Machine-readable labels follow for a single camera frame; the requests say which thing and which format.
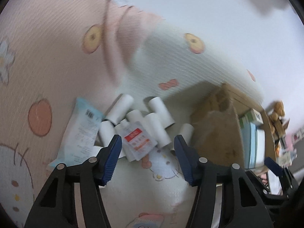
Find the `blue white wipes packet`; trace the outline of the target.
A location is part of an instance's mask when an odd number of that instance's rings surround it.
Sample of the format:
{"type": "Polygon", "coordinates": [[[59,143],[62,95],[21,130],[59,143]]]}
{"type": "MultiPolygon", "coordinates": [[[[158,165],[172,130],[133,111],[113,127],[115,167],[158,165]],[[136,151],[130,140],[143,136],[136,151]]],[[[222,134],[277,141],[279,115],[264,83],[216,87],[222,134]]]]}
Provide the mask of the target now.
{"type": "Polygon", "coordinates": [[[94,143],[104,115],[90,105],[85,99],[78,97],[72,116],[65,129],[57,158],[48,164],[53,170],[58,164],[67,166],[82,164],[90,157],[98,154],[94,143]]]}

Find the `white paper roll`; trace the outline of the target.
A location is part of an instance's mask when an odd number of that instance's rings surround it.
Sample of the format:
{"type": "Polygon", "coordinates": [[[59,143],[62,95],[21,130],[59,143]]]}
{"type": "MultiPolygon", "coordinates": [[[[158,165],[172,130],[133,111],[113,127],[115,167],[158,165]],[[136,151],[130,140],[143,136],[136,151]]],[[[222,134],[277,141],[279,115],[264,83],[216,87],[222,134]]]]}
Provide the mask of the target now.
{"type": "Polygon", "coordinates": [[[169,110],[160,97],[154,97],[148,102],[151,110],[156,113],[160,119],[163,128],[168,128],[175,123],[169,110]]]}
{"type": "Polygon", "coordinates": [[[132,110],[126,114],[126,119],[130,123],[139,122],[142,126],[145,124],[144,117],[139,110],[132,110]]]}
{"type": "Polygon", "coordinates": [[[115,135],[115,129],[111,121],[102,121],[98,131],[103,147],[107,147],[115,135]]]}
{"type": "Polygon", "coordinates": [[[190,146],[193,132],[194,132],[194,127],[191,124],[184,123],[184,124],[174,124],[169,134],[172,138],[172,141],[174,141],[175,136],[182,135],[187,145],[190,146]]]}
{"type": "Polygon", "coordinates": [[[134,98],[132,96],[122,94],[117,102],[112,106],[105,119],[109,120],[114,125],[117,125],[124,119],[133,102],[134,98]]]}
{"type": "Polygon", "coordinates": [[[172,142],[156,113],[147,114],[144,118],[153,134],[153,137],[158,143],[158,148],[161,149],[172,142]]]}

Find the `white red spout pouch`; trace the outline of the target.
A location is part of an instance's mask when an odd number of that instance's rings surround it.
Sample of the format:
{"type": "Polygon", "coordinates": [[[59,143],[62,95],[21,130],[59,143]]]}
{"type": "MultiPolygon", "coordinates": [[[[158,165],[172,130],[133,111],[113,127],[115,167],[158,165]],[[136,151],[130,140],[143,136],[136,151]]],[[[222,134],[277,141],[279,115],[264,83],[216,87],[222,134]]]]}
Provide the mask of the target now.
{"type": "Polygon", "coordinates": [[[122,138],[122,148],[129,162],[141,160],[157,146],[157,141],[138,121],[119,123],[114,128],[122,138]]]}

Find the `brown teddy bear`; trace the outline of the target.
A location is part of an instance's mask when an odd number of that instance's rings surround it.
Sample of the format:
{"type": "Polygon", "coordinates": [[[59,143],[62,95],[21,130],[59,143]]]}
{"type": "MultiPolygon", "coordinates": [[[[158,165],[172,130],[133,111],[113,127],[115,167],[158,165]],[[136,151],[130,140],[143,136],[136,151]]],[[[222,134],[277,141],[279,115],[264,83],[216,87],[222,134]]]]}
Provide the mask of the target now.
{"type": "Polygon", "coordinates": [[[283,102],[280,101],[275,101],[274,104],[272,105],[272,113],[268,116],[269,120],[269,125],[271,128],[272,134],[275,133],[275,127],[274,124],[276,121],[279,120],[279,118],[285,116],[285,111],[284,111],[284,105],[283,102]]]}

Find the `light blue foam block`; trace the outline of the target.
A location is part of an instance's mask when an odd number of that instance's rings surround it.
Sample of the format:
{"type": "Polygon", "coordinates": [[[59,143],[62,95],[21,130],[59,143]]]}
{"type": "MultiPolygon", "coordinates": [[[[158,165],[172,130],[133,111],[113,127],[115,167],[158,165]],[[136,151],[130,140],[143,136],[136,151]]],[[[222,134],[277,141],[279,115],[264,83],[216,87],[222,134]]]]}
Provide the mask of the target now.
{"type": "Polygon", "coordinates": [[[262,167],[265,160],[265,132],[253,123],[246,123],[241,129],[246,170],[262,167]]]}

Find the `green white carton box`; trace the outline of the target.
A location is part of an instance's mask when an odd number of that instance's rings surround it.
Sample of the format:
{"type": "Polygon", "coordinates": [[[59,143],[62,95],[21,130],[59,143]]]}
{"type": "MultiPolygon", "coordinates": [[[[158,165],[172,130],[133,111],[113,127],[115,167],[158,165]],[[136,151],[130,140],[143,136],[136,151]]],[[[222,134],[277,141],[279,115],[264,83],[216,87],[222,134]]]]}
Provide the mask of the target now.
{"type": "Polygon", "coordinates": [[[262,115],[255,109],[251,109],[239,118],[239,123],[241,128],[247,123],[252,123],[255,126],[263,125],[262,115]]]}

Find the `brown cardboard box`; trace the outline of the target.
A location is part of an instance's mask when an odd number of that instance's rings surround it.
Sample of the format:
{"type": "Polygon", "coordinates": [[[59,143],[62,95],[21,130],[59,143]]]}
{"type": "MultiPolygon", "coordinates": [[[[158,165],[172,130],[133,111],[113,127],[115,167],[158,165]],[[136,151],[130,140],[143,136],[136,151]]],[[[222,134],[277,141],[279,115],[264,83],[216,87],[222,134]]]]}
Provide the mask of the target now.
{"type": "Polygon", "coordinates": [[[244,168],[239,116],[251,109],[262,116],[260,128],[265,132],[265,156],[275,161],[275,144],[266,112],[240,90],[226,83],[198,104],[191,114],[190,121],[194,127],[191,146],[212,163],[224,166],[238,163],[244,168]]]}

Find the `pink cartoon patterned cloth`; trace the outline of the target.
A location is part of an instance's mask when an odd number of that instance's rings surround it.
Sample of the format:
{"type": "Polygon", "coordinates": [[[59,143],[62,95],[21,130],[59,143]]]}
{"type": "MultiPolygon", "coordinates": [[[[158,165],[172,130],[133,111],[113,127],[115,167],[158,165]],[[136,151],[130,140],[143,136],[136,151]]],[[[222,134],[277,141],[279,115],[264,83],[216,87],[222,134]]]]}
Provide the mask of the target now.
{"type": "Polygon", "coordinates": [[[222,83],[261,102],[261,86],[207,35],[209,0],[8,0],[1,12],[1,211],[25,225],[78,97],[106,112],[120,94],[144,110],[188,107],[222,83]]]}

